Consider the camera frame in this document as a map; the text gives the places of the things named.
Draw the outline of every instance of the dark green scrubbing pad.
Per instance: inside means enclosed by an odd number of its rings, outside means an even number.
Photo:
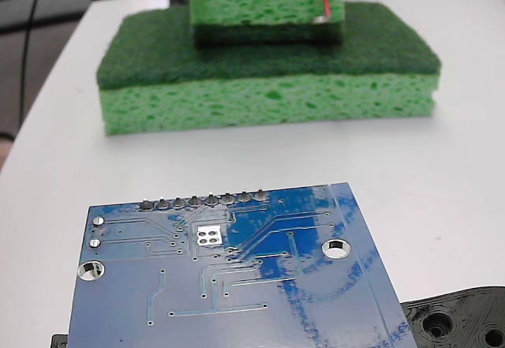
[[[339,43],[344,6],[330,0],[333,16],[324,14],[323,0],[191,0],[191,24],[200,45],[236,43]]]
[[[109,134],[428,116],[440,61],[385,6],[346,4],[345,44],[197,50],[185,6],[125,19],[98,72]]]

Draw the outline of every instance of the stacked sponge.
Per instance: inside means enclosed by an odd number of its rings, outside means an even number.
[[[217,36],[239,43],[235,28],[246,27],[240,8],[227,32],[223,10],[200,12],[199,1],[125,19],[98,72],[107,133],[431,114],[440,61],[385,6],[342,6],[342,45],[271,44],[246,29],[254,44],[198,47],[192,25],[213,26],[206,44]],[[274,18],[255,13],[248,21],[261,21],[266,37],[279,39],[290,24],[279,14],[280,28],[271,28]]]
[[[340,43],[344,7],[329,0],[332,17],[322,0],[191,0],[191,24],[202,45],[234,43]]]

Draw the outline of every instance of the sponge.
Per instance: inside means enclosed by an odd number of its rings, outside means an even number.
[[[125,19],[98,72],[108,134],[429,116],[440,61],[388,8],[347,3],[346,44],[197,50],[186,6]]]
[[[200,45],[289,43],[342,40],[342,0],[330,0],[333,17],[324,15],[323,0],[191,0],[191,24]]]

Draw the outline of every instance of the black plastic part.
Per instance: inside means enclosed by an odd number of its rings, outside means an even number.
[[[50,348],[66,348],[68,335],[54,335],[51,342]]]
[[[505,287],[402,303],[418,348],[505,348]],[[66,348],[55,335],[50,348]]]

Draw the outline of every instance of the mounting hole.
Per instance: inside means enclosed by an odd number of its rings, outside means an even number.
[[[350,244],[341,239],[331,239],[323,244],[323,253],[331,259],[343,259],[350,254]]]
[[[441,312],[435,312],[423,320],[424,330],[434,339],[440,339],[452,332],[452,319]]]
[[[84,281],[95,281],[103,276],[105,266],[99,261],[86,261],[79,265],[77,276]]]
[[[489,330],[484,337],[484,341],[492,347],[502,346],[505,342],[505,336],[503,336],[502,331]]]

